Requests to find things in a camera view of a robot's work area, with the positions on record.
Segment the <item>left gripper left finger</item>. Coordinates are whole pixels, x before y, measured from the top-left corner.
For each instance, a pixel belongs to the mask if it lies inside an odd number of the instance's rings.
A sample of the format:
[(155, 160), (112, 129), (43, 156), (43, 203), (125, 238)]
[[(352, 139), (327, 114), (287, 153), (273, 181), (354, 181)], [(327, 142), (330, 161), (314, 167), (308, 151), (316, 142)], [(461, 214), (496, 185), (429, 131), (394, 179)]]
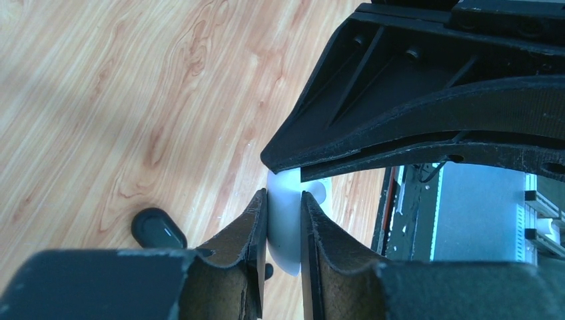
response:
[(1, 295), (2, 319), (259, 319), (267, 192), (195, 249), (53, 249)]

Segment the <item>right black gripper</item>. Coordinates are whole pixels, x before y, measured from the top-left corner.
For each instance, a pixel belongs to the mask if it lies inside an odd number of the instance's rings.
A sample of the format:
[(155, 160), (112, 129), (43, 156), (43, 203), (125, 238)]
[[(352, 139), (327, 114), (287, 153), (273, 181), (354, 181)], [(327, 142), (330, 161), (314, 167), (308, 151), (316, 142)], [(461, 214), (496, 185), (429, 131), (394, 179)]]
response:
[(564, 4), (372, 1), (261, 153), (278, 173), (419, 143), (564, 149)]

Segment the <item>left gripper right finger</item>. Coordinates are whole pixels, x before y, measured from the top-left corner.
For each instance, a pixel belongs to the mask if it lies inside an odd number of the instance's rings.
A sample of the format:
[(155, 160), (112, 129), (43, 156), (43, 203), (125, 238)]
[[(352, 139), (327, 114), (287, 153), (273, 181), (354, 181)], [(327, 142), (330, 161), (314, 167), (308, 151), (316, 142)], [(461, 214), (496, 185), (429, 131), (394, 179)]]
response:
[(564, 262), (390, 261), (301, 195), (306, 319), (563, 319)]

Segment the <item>white earbud charging case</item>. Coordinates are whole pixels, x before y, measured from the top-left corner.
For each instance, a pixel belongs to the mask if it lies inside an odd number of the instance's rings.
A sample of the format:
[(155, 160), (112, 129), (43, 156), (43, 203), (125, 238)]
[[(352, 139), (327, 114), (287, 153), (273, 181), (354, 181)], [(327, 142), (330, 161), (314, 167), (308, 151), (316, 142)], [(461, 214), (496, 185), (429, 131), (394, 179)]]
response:
[(332, 181), (323, 178), (301, 181), (301, 170), (268, 172), (267, 246), (274, 262), (285, 273), (297, 276), (301, 270), (300, 224), (302, 192), (311, 193), (324, 213), (332, 217)]

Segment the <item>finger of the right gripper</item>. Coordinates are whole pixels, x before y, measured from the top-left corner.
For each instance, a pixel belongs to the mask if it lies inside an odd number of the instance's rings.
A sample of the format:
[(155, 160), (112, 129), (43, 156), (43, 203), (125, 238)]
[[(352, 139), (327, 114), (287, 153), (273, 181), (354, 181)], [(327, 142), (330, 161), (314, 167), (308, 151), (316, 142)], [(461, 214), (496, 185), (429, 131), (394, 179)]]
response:
[(439, 163), (485, 165), (532, 173), (564, 181), (564, 149), (483, 141), (419, 143), (384, 153), (357, 153), (350, 157), (301, 168), (301, 180), (312, 181), (369, 169)]

